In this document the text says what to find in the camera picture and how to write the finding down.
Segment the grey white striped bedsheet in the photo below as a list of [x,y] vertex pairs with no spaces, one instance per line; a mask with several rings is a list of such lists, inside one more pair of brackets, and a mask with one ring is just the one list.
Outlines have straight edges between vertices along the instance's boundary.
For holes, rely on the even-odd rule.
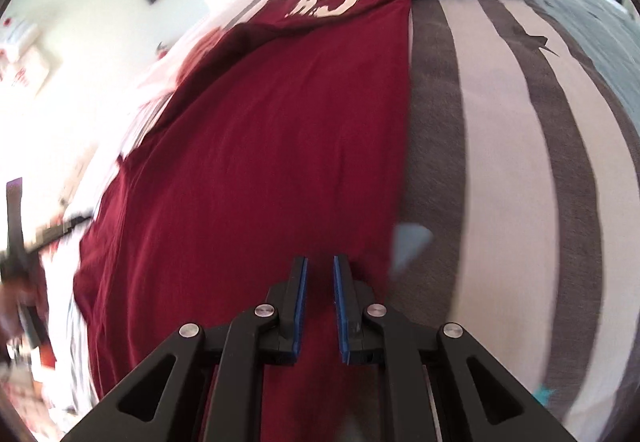
[[[115,176],[206,54],[269,1],[175,47],[162,109]],[[425,327],[460,324],[570,441],[636,438],[639,123],[534,0],[411,0],[390,246],[384,292],[348,260],[376,301]],[[331,441],[385,441],[378,367],[341,357],[334,277],[333,306],[354,392]]]

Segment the dark red shirt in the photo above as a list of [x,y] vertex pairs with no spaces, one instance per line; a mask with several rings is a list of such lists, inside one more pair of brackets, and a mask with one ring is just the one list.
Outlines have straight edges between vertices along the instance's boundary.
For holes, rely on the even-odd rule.
[[332,260],[384,292],[408,134],[411,0],[270,0],[226,33],[119,163],[74,297],[96,392],[188,321],[228,323],[309,261],[302,355],[269,370],[262,436],[331,441],[354,379]]

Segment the blue grey quilt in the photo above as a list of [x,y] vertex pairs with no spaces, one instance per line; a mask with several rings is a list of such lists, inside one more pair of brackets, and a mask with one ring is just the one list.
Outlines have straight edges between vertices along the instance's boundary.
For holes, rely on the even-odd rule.
[[639,24],[605,0],[534,0],[579,44],[639,123]]

